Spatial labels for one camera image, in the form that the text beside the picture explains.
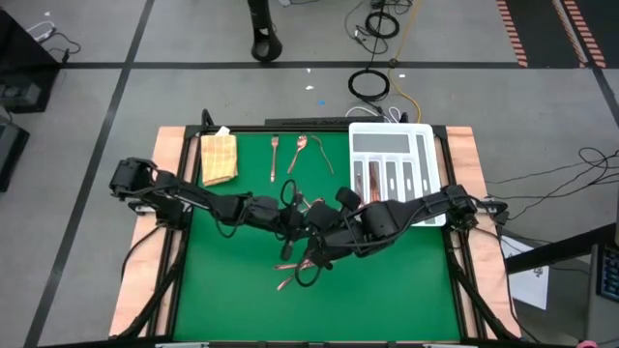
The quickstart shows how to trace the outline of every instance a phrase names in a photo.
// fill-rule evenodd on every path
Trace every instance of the fork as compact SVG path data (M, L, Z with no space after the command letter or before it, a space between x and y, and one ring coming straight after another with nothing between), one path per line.
M271 183L275 181L275 156L280 144L280 137L277 134L273 134L271 138L271 146L273 146L273 161L271 163Z

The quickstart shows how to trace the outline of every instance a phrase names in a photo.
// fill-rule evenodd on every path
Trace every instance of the concrete floor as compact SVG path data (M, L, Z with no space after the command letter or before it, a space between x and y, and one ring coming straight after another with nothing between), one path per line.
M272 0L284 44L282 62L367 61L343 18L357 0L321 0L282 8ZM146 0L4 0L23 26L43 20L82 44L72 62L124 62ZM350 26L367 13L353 14ZM387 61L397 48L392 41ZM61 40L45 47L65 47ZM250 17L244 1L155 0L137 62L251 62ZM401 61L515 62L494 0L426 0ZM430 124L471 126L487 180L578 161L580 147L619 148L619 129L589 70L400 69ZM129 249L134 215L107 184L119 159L150 157L157 129L199 122L202 108L219 125L260 125L266 118L341 116L360 104L347 89L354 69L132 70L40 344L105 339ZM24 344L97 137L118 87L118 69L62 71L47 111L16 115L31 133L9 192L0 195L0 345ZM619 71L604 71L619 92ZM372 90L375 81L359 81ZM407 100L382 103L413 114ZM497 195L543 194L572 179L562 171L488 186ZM595 177L581 178L581 183ZM589 188L548 201L510 222L531 238L560 240L612 222L617 186ZM517 213L530 201L514 201Z

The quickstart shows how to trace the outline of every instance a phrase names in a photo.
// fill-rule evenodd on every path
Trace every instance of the yellow cable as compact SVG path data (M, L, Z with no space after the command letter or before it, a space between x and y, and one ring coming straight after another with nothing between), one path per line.
M395 57L396 60L401 54L402 49L404 48L404 44L406 43L406 38L408 37L410 28L413 26L413 22L415 21L415 17L417 16L417 12L419 11L421 3L422 3L422 0L414 0L413 8L410 12L410 18L408 19L408 23L406 24L406 28L404 29L404 34L402 35L402 42L399 44L398 52L396 53L396 57ZM406 93L402 92L401 89L399 89L399 86L395 83L395 80L391 76L392 70L393 69L389 68L387 72L387 75L389 76L389 82L391 82L391 84L396 88L396 90L401 96L405 97L410 102L412 102L413 105L415 105L415 108L417 109L417 123L421 123L422 122L422 108L419 106L419 103L415 101L411 96L407 95Z

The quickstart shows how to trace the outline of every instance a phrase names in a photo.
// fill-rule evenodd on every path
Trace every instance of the copper spoon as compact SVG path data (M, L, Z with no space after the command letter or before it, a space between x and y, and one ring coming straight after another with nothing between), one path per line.
M301 150L305 149L306 145L308 145L308 137L305 134L299 135L297 139L297 153L294 154L294 159L292 159L292 163L288 167L288 174L292 173L292 169L294 168L294 164L297 162L297 157L299 157L299 153Z

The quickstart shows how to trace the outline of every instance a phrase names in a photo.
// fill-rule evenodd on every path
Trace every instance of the orange striped tape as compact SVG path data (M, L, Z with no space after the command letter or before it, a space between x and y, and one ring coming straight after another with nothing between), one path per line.
M505 2L505 0L496 0L496 5L499 8L499 13L501 14L501 18L503 19L503 24L505 24L507 35L510 37L510 43L512 43L512 48L514 49L516 60L521 67L526 68L529 66L529 63L526 59L526 53L524 52L522 43L520 43L518 32L514 27L514 21L512 20L512 14L510 14L510 9L507 7L507 3Z
M563 24L563 30L565 30L565 33L568 35L568 39L570 40L570 43L572 43L572 49L574 50L574 52L576 53L576 56L578 57L578 65L581 68L584 68L586 59L580 52L580 49L578 48L578 44L576 43L576 38L574 37L574 35L572 35L572 31L570 30L570 25L566 21L565 17L562 16L561 10L559 10L559 5L556 3L556 1L561 1L561 0L551 0L551 1L552 1L552 6L554 7L554 11L557 12L559 19L561 20L561 24Z
M569 16L574 20L576 30L580 33L580 36L584 40L586 49L591 52L591 56L596 65L600 68L606 68L606 60L604 54L600 51L596 40L593 38L587 22L582 17L578 5L574 0L565 0L566 8L568 9Z

